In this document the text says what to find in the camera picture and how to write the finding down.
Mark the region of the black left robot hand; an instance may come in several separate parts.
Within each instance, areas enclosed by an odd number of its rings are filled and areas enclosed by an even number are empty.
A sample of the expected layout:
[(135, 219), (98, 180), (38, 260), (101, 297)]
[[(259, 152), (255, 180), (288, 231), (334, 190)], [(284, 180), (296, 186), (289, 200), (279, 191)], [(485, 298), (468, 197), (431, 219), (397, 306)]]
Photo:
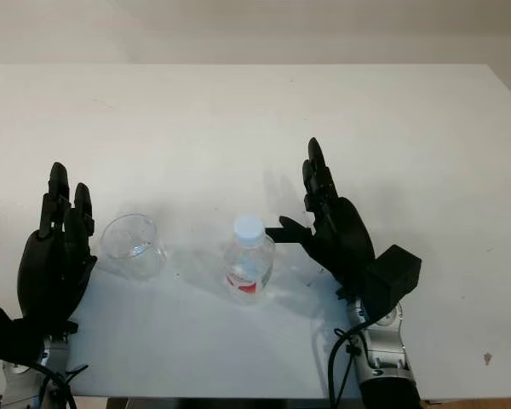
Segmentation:
[(66, 167), (53, 163), (39, 226), (20, 261), (17, 295), (23, 318), (44, 335), (63, 332), (83, 298), (97, 257), (89, 188), (78, 183), (70, 199)]

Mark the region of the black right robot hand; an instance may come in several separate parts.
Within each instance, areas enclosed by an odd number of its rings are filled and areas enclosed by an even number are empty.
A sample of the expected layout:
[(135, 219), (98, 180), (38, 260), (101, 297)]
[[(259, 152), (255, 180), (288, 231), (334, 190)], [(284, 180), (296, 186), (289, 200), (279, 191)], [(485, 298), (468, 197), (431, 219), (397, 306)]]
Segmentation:
[(307, 151), (302, 180), (306, 188), (304, 204), (314, 216), (313, 226), (304, 227), (280, 216), (281, 228), (274, 240), (301, 245), (341, 285), (340, 294), (353, 297), (362, 290), (365, 268), (376, 259), (374, 247), (354, 204), (336, 191), (330, 168), (314, 137)]

